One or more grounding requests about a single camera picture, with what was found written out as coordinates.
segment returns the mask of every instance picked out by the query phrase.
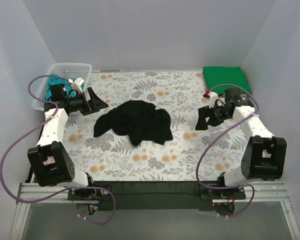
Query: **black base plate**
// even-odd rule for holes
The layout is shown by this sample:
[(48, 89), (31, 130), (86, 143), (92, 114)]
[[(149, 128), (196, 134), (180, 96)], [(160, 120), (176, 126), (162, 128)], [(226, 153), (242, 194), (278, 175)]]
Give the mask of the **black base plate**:
[[(215, 186), (215, 181), (204, 181)], [(213, 201), (221, 196), (213, 191), (206, 191), (197, 181), (95, 181), (95, 187), (108, 189), (113, 193), (118, 210), (150, 209), (199, 209), (213, 211)], [(236, 199), (245, 199), (245, 192), (239, 191)], [(69, 201), (95, 201), (68, 193)], [(113, 203), (109, 194), (105, 195), (99, 211), (110, 211)]]

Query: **blue cloth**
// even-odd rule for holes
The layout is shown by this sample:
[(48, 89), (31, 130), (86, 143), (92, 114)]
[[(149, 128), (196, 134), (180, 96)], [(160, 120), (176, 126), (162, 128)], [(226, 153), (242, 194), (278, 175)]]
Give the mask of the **blue cloth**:
[[(65, 90), (66, 90), (66, 94), (69, 94), (69, 91), (72, 89), (71, 86), (69, 85), (69, 83), (66, 80), (60, 79), (60, 78), (55, 78), (55, 77), (49, 77), (48, 79), (48, 84), (46, 85), (46, 95), (44, 97), (44, 100), (49, 100), (49, 98), (51, 97), (51, 91), (50, 91), (50, 86), (51, 85), (56, 85), (56, 84), (64, 84), (65, 86)], [(73, 91), (69, 97), (75, 97), (76, 96), (76, 92)]]

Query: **floral tablecloth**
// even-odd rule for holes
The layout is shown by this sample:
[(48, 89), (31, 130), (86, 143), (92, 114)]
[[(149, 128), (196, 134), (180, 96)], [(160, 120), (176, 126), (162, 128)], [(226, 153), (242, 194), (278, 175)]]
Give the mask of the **floral tablecloth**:
[[(207, 131), (195, 131), (198, 108), (207, 105), (201, 72), (93, 73), (89, 82), (109, 108), (88, 116), (70, 116), (63, 144), (75, 167), (96, 181), (195, 181), (196, 166), (204, 149), (232, 119)], [(127, 136), (112, 130), (94, 138), (96, 120), (129, 100), (143, 100), (165, 109), (171, 117), (173, 140), (160, 145), (142, 141), (135, 147)], [(199, 168), (203, 180), (236, 168), (246, 146), (239, 127), (222, 137), (204, 157)]]

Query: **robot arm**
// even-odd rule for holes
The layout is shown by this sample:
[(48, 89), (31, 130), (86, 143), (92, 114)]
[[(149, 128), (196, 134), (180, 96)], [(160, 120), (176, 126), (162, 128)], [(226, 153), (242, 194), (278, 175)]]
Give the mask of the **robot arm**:
[[(218, 126), (225, 119), (233, 118), (237, 122), (255, 112), (251, 101), (241, 98), (238, 88), (225, 91), (225, 103), (218, 100), (215, 92), (204, 95), (209, 105), (200, 108), (196, 130), (207, 130), (208, 125)], [(283, 174), (287, 142), (275, 137), (263, 125), (257, 115), (240, 124), (248, 141), (241, 165), (221, 174), (224, 186), (246, 185), (258, 180), (280, 179)]]
[[(63, 146), (65, 125), (69, 114), (80, 111), (84, 116), (99, 112), (107, 108), (94, 93), (91, 87), (87, 94), (81, 90), (82, 79), (77, 79), (71, 86), (76, 96), (68, 97), (63, 84), (52, 85), (51, 100), (59, 106), (57, 114), (48, 121), (42, 129), (40, 138), (35, 147), (28, 150), (27, 156), (33, 173), (41, 187), (86, 187), (93, 183), (92, 178), (84, 172), (75, 169), (75, 166)], [(53, 104), (44, 106), (45, 119), (51, 118), (55, 111)]]

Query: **gray floor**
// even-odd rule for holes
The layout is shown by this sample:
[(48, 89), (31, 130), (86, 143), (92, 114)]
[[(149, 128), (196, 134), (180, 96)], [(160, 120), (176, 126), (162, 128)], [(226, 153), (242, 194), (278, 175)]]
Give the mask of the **gray floor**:
[[(236, 203), (242, 208), (245, 203)], [(24, 240), (289, 240), (292, 239), (279, 202), (254, 202), (242, 215), (224, 219), (197, 210), (119, 210), (113, 220), (97, 226), (78, 218), (72, 203), (32, 204)], [(79, 207), (80, 213), (86, 207)], [(102, 221), (109, 212), (93, 215)]]

